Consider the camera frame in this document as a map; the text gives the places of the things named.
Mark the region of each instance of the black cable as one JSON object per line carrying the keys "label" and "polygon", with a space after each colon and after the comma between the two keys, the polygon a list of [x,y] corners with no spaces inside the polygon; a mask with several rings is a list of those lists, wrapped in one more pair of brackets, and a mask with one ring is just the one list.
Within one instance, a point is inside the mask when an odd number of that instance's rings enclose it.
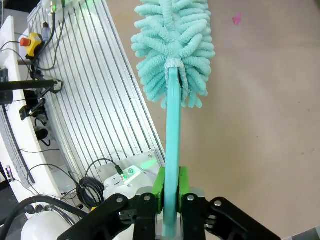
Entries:
{"label": "black cable", "polygon": [[18,183],[21,183],[22,187],[23,187],[25,190],[28,190],[30,193],[32,193],[33,196],[36,196],[33,191],[31,191],[30,189],[24,187],[24,185],[22,184],[22,182],[19,181],[18,179],[15,179],[15,178],[14,178],[13,181],[17,181]]}
{"label": "black cable", "polygon": [[28,79],[29,79],[29,74],[30,74],[30,71],[29,71],[29,69],[28,69],[28,74],[27,74],[27,76],[26,76],[26,81],[28,81]]}
{"label": "black cable", "polygon": [[85,177],[79,181],[76,193],[80,202],[88,209],[97,207],[104,201],[105,186],[93,177]]}
{"label": "black cable", "polygon": [[40,118],[35,118],[34,119],[34,125],[37,127],[37,121],[39,121],[40,123],[42,123],[42,125],[45,127],[47,125],[46,122],[42,121]]}
{"label": "black cable", "polygon": [[63,9],[63,13],[62,13],[62,15],[63,15],[63,17],[62,17],[62,27],[61,27],[60,35],[59,35],[58,41],[56,42],[56,47],[55,47],[55,50],[54,50],[53,64],[52,64],[52,66],[49,67],[49,68],[42,68],[42,67],[39,67],[39,66],[38,66],[37,69],[39,69],[39,70],[41,70],[41,71],[50,71],[50,70],[52,70],[52,69],[55,68],[56,61],[57,61],[58,47],[59,47],[60,39],[61,39],[61,37],[62,37],[62,32],[63,32],[63,30],[64,30],[65,21],[66,21],[66,20],[65,20],[65,8],[62,7],[62,9]]}
{"label": "black cable", "polygon": [[77,188],[74,188],[74,189],[70,190],[69,192],[67,192],[60,200],[71,200],[71,199],[74,199],[77,196],[77,194],[74,197],[71,197],[71,198],[65,198],[65,197],[68,196],[71,192],[73,192],[76,189]]}
{"label": "black cable", "polygon": [[51,205],[50,208],[52,210],[55,210],[57,213],[59,213],[60,216],[63,217],[68,223],[70,223],[71,226],[76,224],[76,222],[68,214],[66,214],[64,211],[60,210],[56,206]]}
{"label": "black cable", "polygon": [[15,52],[22,60],[22,62],[25,64],[25,66],[28,68],[28,70],[31,72],[31,69],[30,67],[28,66],[28,64],[26,63],[26,61],[22,58],[22,56],[15,50],[11,49],[11,48],[6,48],[6,49],[3,49],[3,50],[0,50],[0,52],[3,52],[3,51],[6,51],[6,50],[10,50],[10,51],[13,51]]}
{"label": "black cable", "polygon": [[29,175],[30,175],[30,172],[32,169],[36,168],[36,167],[39,167],[39,166],[51,166],[51,167],[55,167],[59,170],[61,170],[62,172],[64,172],[65,175],[67,175],[70,179],[72,179],[72,181],[74,181],[75,185],[79,185],[79,183],[77,183],[77,181],[75,181],[72,177],[70,177],[70,175],[68,173],[66,173],[62,168],[56,166],[56,165],[53,165],[53,164],[50,164],[50,163],[42,163],[42,164],[39,164],[39,165],[36,165],[34,167],[32,167],[31,169],[29,169],[29,171],[27,171],[26,173],[26,180],[28,181],[29,185],[32,187],[32,189],[40,195],[40,193],[31,185],[30,181],[29,181]]}
{"label": "black cable", "polygon": [[13,223],[13,221],[15,220],[15,218],[20,214],[20,212],[28,205],[30,204],[34,204],[34,203],[47,203],[49,205],[54,205],[62,210],[65,210],[71,214],[74,214],[80,218],[84,218],[87,213],[85,213],[84,211],[73,207],[61,200],[49,197],[49,196],[33,196],[30,198],[27,198],[25,200],[23,200],[22,202],[20,202],[15,208],[14,210],[10,213],[10,215],[6,218],[5,222],[4,222],[4,226],[1,229],[1,233],[0,233],[0,240],[6,240],[6,237],[8,235],[9,229]]}
{"label": "black cable", "polygon": [[40,54],[46,49],[46,47],[49,45],[49,43],[53,39],[53,37],[55,35],[54,29],[56,29],[56,13],[55,12],[52,13],[52,32],[51,32],[51,35],[50,35],[48,41],[43,46],[43,48],[41,48],[41,50],[38,52],[38,54],[34,57],[33,63],[37,60],[37,58],[40,56]]}
{"label": "black cable", "polygon": [[0,48],[0,51],[5,47],[5,45],[9,44],[9,43],[15,43],[15,44],[19,44],[19,41],[7,41],[5,44],[2,45],[2,47]]}
{"label": "black cable", "polygon": [[33,99],[38,99],[38,98],[37,97],[31,97],[31,98],[26,98],[26,99],[13,100],[12,102],[20,102],[20,101],[33,100]]}
{"label": "black cable", "polygon": [[91,168],[95,163],[98,163],[98,162],[100,162],[100,161],[109,161],[109,162],[113,163],[114,166],[115,166],[116,169],[117,169],[117,166],[118,166],[118,165],[117,165],[113,160],[108,159],[108,158],[100,158],[100,159],[98,159],[98,160],[93,161],[93,162],[89,165],[89,167],[87,168],[87,170],[86,170],[86,172],[85,172],[84,178],[87,177],[90,168]]}
{"label": "black cable", "polygon": [[23,149],[20,149],[19,151],[28,153],[28,154],[39,154],[39,153],[44,153],[44,152],[48,152],[48,151],[58,151],[60,149],[58,148],[51,148],[51,149],[47,149],[47,150],[43,150],[43,151],[25,151]]}

